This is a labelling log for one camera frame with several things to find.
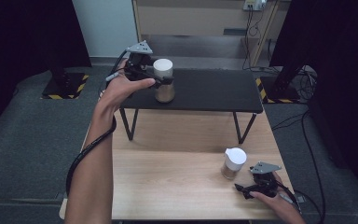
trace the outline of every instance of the metal frame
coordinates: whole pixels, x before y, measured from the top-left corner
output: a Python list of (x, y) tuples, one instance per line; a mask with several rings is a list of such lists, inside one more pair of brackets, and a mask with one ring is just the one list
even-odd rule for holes
[[(131, 129), (130, 129), (129, 122), (127, 120), (125, 108), (120, 108), (119, 110), (120, 110), (121, 118), (123, 119), (123, 122), (124, 122), (124, 127), (126, 128), (127, 136), (129, 138), (129, 140), (132, 141), (133, 135), (135, 133), (135, 126), (136, 126), (136, 120), (138, 119), (139, 109), (135, 109)], [(248, 135), (249, 131), (251, 130), (251, 127), (252, 127), (252, 125), (253, 125), (253, 123), (255, 121), (255, 116), (257, 114), (252, 113), (251, 120), (249, 120), (249, 123), (248, 123), (248, 125), (246, 126), (246, 129), (245, 129), (245, 133), (243, 135), (241, 135), (240, 125), (238, 123), (238, 118), (237, 118), (237, 112), (232, 112), (232, 114), (234, 115), (234, 122), (235, 122), (235, 128), (237, 130), (238, 143), (242, 144), (245, 141), (245, 138)]]

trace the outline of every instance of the black table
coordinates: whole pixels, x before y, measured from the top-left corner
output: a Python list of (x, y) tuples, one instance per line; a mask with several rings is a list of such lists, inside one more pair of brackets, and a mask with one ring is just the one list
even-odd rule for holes
[[(250, 72), (241, 70), (174, 69), (175, 97), (167, 104), (155, 98), (155, 89), (137, 91), (120, 107), (120, 114), (127, 136), (133, 139), (139, 109), (196, 110), (232, 112), (239, 143), (242, 144), (255, 121), (256, 114), (263, 112), (255, 79)], [(126, 108), (135, 109), (130, 130)], [(241, 135), (237, 112), (252, 113)]]

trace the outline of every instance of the black tabletop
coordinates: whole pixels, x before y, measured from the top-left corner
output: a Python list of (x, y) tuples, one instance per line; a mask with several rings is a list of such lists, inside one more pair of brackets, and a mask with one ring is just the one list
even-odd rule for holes
[(140, 90), (121, 108), (262, 113), (255, 79), (241, 70), (173, 70), (175, 96), (169, 103), (155, 98), (155, 89)]

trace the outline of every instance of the wall outlet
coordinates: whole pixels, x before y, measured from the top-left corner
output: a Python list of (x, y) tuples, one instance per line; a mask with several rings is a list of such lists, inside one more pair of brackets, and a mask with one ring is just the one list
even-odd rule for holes
[(245, 0), (243, 10), (245, 11), (261, 11), (266, 6), (267, 0)]

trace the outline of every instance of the hand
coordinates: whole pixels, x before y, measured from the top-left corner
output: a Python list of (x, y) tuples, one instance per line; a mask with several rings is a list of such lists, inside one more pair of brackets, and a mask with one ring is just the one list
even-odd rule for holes
[[(124, 60), (118, 69), (121, 69), (126, 64), (127, 60)], [(129, 97), (133, 92), (140, 89), (148, 88), (154, 85), (156, 82), (153, 78), (146, 78), (137, 81), (129, 81), (124, 75), (121, 74), (114, 78), (109, 86), (103, 93), (100, 102), (106, 102), (108, 105), (113, 105), (115, 111), (118, 109), (121, 102), (123, 102), (127, 97)]]
[[(275, 172), (273, 172), (273, 174), (275, 179), (282, 183), (281, 178)], [(273, 198), (255, 191), (250, 192), (250, 194), (257, 198), (257, 200), (265, 203), (268, 207), (270, 207), (275, 212), (275, 214), (285, 223), (305, 223), (304, 219), (298, 213), (298, 211), (279, 195), (283, 194), (288, 196), (281, 187), (278, 187), (277, 195)]]

